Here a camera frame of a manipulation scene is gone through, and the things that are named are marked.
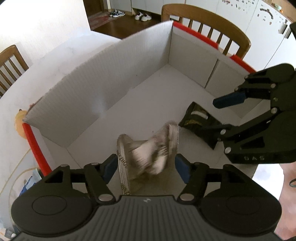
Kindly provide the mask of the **person right hand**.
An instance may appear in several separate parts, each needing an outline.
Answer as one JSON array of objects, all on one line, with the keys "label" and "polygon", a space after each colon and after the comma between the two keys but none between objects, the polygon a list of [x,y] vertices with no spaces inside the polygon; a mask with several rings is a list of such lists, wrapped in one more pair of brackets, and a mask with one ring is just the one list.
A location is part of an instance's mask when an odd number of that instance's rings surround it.
[{"label": "person right hand", "polygon": [[282,215],[275,233],[283,240],[295,240],[295,162],[281,164],[284,183],[279,202]]}]

